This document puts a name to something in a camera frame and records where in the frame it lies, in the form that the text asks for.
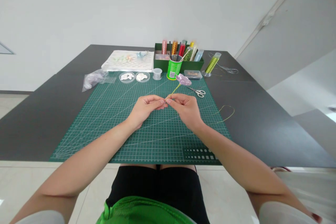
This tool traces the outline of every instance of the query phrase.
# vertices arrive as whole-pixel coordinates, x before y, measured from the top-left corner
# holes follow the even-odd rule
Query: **scissors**
[[[205,92],[203,90],[196,90],[196,89],[192,89],[191,87],[187,87],[187,88],[191,89],[192,91],[195,91],[198,97],[203,98],[205,95]]]

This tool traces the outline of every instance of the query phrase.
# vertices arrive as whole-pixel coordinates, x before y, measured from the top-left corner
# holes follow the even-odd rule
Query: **green cup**
[[[169,60],[168,63],[168,72],[167,78],[169,80],[176,80],[176,76],[180,73],[180,69],[182,66],[182,57],[179,55],[172,55],[171,58],[174,60]]]

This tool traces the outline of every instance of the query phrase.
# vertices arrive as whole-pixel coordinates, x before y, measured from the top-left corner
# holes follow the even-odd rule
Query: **green cutting mat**
[[[98,84],[79,112],[67,133],[52,154],[50,161],[63,162],[84,146],[124,121],[139,96],[158,95],[167,97],[178,85],[162,73],[161,80],[140,83],[134,80],[124,84],[120,72],[110,73],[117,77],[115,83]],[[218,108],[204,79],[193,80],[192,88],[204,90],[204,98],[185,86],[178,93],[195,96],[203,121],[227,138],[230,134],[222,121]],[[215,155],[180,120],[178,113],[168,107],[153,111],[142,127],[134,132],[110,163],[166,163],[219,165]]]

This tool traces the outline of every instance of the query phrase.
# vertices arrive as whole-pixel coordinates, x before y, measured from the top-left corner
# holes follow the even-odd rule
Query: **label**
[[[170,72],[169,77],[170,78],[175,78],[175,72]]]
[[[168,63],[167,78],[172,81],[176,80],[176,75],[180,73],[181,66],[182,66],[182,61],[174,62],[170,60]]]

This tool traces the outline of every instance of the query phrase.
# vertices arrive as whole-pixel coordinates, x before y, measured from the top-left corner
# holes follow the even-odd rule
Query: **person's right hand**
[[[172,94],[166,102],[178,112],[182,122],[190,130],[194,130],[204,123],[194,96],[178,93]]]

